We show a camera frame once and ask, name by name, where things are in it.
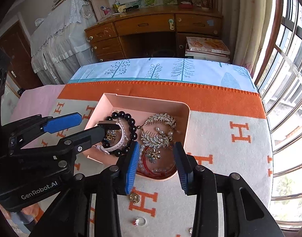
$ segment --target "wooden desk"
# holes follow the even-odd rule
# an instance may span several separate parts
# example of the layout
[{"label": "wooden desk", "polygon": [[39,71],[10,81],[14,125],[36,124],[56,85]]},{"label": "wooden desk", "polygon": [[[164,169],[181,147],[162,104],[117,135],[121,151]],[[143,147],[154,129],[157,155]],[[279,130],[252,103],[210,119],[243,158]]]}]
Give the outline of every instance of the wooden desk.
[{"label": "wooden desk", "polygon": [[153,6],[111,16],[85,33],[100,61],[151,57],[158,49],[183,58],[187,36],[221,39],[222,15],[201,8]]}]

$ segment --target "black bead bracelet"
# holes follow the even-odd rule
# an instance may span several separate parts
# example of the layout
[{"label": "black bead bracelet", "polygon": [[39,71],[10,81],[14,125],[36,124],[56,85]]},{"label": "black bead bracelet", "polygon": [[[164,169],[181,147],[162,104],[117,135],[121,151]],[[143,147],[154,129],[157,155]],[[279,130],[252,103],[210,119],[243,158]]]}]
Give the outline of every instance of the black bead bracelet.
[{"label": "black bead bracelet", "polygon": [[[131,117],[129,113],[125,113],[124,111],[116,112],[114,111],[111,116],[106,117],[106,120],[112,121],[117,118],[123,118],[128,122],[129,125],[129,132],[130,132],[130,140],[127,141],[127,145],[123,147],[121,150],[117,149],[114,151],[109,152],[109,154],[113,154],[116,157],[120,157],[122,154],[127,154],[129,152],[130,146],[134,140],[138,138],[136,133],[137,127],[135,126],[135,120]],[[102,141],[102,146],[104,148],[109,148],[110,143],[107,140]]]}]

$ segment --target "desk drawer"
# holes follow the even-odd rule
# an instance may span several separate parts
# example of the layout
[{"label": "desk drawer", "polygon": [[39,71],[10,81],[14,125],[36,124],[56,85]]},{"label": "desk drawer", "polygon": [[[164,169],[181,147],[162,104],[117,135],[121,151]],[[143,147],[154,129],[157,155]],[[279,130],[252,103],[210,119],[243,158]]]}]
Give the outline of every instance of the desk drawer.
[{"label": "desk drawer", "polygon": [[[172,27],[170,27],[169,20],[173,21]],[[118,20],[115,22],[115,28],[119,36],[148,32],[171,32],[175,31],[174,15],[156,14]]]},{"label": "desk drawer", "polygon": [[92,46],[97,55],[121,51],[118,37],[95,42]]},{"label": "desk drawer", "polygon": [[85,34],[87,36],[87,40],[89,40],[91,43],[117,36],[113,23],[107,23],[90,30],[85,30]]},{"label": "desk drawer", "polygon": [[176,14],[178,32],[221,35],[221,19],[194,14]]},{"label": "desk drawer", "polygon": [[103,61],[123,60],[125,56],[123,55],[122,52],[112,52],[112,53],[97,55],[97,58],[99,62],[103,62]]}]

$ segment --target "magazine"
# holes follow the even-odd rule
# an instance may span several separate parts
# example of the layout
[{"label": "magazine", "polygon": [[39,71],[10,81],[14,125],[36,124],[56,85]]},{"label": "magazine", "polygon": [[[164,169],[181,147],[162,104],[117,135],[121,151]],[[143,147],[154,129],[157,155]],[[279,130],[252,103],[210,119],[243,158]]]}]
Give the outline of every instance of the magazine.
[{"label": "magazine", "polygon": [[230,55],[228,47],[222,40],[201,37],[187,37],[186,39],[190,51]]}]

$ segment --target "door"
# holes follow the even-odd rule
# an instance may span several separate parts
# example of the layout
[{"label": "door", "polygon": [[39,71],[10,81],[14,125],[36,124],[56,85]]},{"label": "door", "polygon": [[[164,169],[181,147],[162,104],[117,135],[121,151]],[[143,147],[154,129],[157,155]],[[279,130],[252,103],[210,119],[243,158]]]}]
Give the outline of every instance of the door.
[{"label": "door", "polygon": [[8,74],[20,88],[33,89],[43,86],[31,66],[30,46],[16,22],[0,39],[0,47],[11,58]]}]

